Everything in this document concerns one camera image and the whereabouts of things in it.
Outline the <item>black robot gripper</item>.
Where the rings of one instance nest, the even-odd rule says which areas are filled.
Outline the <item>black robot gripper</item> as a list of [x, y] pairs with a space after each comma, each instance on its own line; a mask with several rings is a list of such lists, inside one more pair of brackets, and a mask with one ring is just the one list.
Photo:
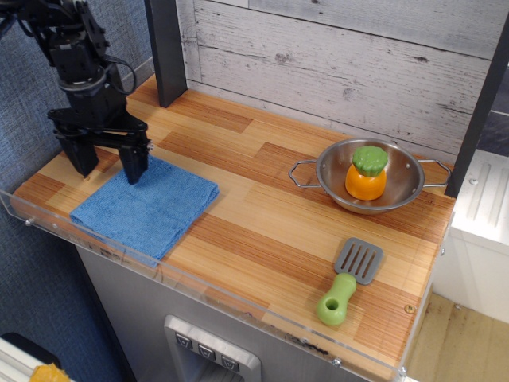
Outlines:
[[126, 110], [126, 97], [116, 63], [97, 68], [86, 80], [59, 80], [69, 107], [52, 109], [60, 145], [75, 170], [88, 177], [98, 165], [97, 146], [119, 149], [119, 157], [130, 185], [138, 183], [148, 168], [153, 143], [147, 138], [146, 123]]

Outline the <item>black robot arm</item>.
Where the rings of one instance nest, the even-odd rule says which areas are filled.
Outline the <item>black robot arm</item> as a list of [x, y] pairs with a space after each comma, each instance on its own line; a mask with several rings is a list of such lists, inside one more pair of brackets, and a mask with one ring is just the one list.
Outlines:
[[54, 135], [78, 173], [87, 177], [98, 165], [96, 147], [116, 149], [130, 184], [149, 164], [153, 147], [145, 122], [126, 109], [132, 89], [123, 87], [118, 66], [107, 54], [105, 30], [85, 1], [3, 1], [1, 32], [19, 24], [36, 40], [58, 74], [70, 106], [48, 113]]

